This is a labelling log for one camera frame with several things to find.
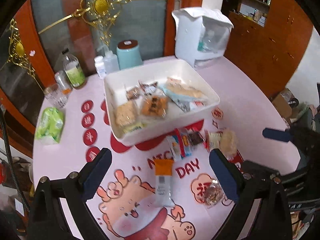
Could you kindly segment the white pill bottle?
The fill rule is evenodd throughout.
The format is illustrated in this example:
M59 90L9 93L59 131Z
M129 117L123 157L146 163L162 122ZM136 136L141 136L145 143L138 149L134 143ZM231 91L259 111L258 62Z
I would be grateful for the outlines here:
M100 79L104 79L106 74L105 64L104 64L104 57L103 56L97 56L94 58L94 66L97 71L97 74Z

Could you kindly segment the orange grey snack bar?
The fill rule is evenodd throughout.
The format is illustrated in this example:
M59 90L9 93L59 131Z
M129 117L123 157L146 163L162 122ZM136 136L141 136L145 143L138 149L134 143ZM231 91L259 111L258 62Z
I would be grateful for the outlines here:
M174 207L172 199L172 167L174 161L172 159L156 159L155 160L155 176L156 176L156 205L162 207Z

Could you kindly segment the wooden glass door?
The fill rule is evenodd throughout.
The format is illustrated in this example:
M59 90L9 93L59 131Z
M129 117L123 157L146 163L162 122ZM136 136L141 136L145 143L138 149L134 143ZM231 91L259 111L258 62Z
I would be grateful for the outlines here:
M183 7L202 0L182 0ZM94 57L125 39L143 59L174 53L174 0L1 0L1 104L10 128L35 132L44 89L62 70L66 48L85 75Z

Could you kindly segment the teal canister brown lid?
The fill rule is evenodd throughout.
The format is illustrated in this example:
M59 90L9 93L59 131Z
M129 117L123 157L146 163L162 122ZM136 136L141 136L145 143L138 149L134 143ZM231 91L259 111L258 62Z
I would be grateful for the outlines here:
M137 40L124 40L117 45L117 57L120 70L143 64Z

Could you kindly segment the small metal can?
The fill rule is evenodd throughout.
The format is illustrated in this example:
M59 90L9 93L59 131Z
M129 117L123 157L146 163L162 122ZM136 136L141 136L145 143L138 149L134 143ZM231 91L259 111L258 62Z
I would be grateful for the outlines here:
M69 96L69 94L71 94L72 92L72 86L67 81L67 76L63 70L60 70L57 73L55 73L55 80L56 80L56 83L61 88L63 94L65 94L66 96Z

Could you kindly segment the clear glass cup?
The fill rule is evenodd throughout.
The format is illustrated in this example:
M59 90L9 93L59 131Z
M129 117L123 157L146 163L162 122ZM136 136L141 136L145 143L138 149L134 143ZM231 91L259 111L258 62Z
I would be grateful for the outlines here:
M63 93L57 83L44 89L44 97L53 107L58 109L65 107L68 101L67 96Z

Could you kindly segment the red chocolate snack packet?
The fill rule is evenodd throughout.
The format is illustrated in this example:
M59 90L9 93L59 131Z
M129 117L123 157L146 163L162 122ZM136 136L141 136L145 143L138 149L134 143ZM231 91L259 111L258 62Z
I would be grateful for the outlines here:
M196 146L204 144L204 137L196 129L177 128L175 136L182 159L191 156Z

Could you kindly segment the clear squeeze wash bottle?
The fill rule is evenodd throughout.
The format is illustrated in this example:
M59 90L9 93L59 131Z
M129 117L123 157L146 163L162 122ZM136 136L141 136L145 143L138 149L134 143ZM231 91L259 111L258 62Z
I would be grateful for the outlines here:
M117 55L111 51L108 46L104 46L102 52L98 56L104 57L106 74L120 71Z

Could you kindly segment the wooden cabinet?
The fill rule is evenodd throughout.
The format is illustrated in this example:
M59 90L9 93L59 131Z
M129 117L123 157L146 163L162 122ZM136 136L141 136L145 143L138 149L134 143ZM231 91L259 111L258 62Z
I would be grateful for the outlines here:
M234 25L225 57L268 97L283 90L309 44L313 24L295 0L225 0Z

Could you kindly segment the brown white small packet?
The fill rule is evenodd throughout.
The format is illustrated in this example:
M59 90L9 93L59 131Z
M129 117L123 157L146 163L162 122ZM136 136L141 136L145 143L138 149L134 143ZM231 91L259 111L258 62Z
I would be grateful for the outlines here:
M148 96L148 95L155 94L157 90L158 82L147 84L147 83L141 83L139 81L138 83L144 95Z

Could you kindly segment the clear nut snack packet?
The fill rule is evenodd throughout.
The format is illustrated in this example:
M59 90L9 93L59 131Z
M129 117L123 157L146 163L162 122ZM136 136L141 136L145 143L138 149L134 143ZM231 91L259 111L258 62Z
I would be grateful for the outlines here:
M213 179L203 194L204 204L210 208L216 205L224 196L223 189L217 179Z

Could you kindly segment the pink printed table mat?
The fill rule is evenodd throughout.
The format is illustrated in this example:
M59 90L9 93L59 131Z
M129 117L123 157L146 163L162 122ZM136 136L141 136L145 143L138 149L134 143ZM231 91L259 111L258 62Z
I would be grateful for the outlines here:
M215 60L199 74L217 92L220 104L196 123L204 131L228 128L238 138L237 164L251 160L278 170L281 174L295 171L300 156L296 147L263 137L263 129L285 129L286 124L263 92L234 64L225 58ZM33 178L51 180L67 177L83 168L88 159L102 148L112 152L112 165L102 181L103 189L116 185L116 177L124 175L130 182L124 196L140 190L133 182L147 183L145 192L155 187L155 159L171 157L165 137L135 146L118 142L108 125L103 81L92 75L86 85L74 90L65 109L65 124L58 144L44 145L38 140L33 148ZM191 157L173 167L174 208L157 208L147 220L144 233L160 238L168 231L168 239L211 239L230 213L233 203L224 200L207 208L197 202L201 185L214 178L208 152L198 147Z

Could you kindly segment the orange biscuit packet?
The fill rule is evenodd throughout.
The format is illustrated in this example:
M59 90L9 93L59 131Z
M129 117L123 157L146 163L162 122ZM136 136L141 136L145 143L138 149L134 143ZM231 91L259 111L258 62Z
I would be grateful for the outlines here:
M140 114L155 118L164 118L167 113L168 98L161 95L146 96L140 107Z

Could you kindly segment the white plastic tray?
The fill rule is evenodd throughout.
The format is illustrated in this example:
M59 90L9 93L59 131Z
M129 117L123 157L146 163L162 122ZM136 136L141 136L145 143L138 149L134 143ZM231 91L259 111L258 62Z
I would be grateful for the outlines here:
M194 124L220 103L201 75L178 59L108 74L104 86L112 135L125 146Z

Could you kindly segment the white storage box appliance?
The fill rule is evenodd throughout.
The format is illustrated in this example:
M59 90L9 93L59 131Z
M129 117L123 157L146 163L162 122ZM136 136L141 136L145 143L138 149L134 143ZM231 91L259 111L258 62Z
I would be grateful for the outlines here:
M233 28L204 16L192 18L186 12L174 19L175 56L195 66L197 61L222 57Z

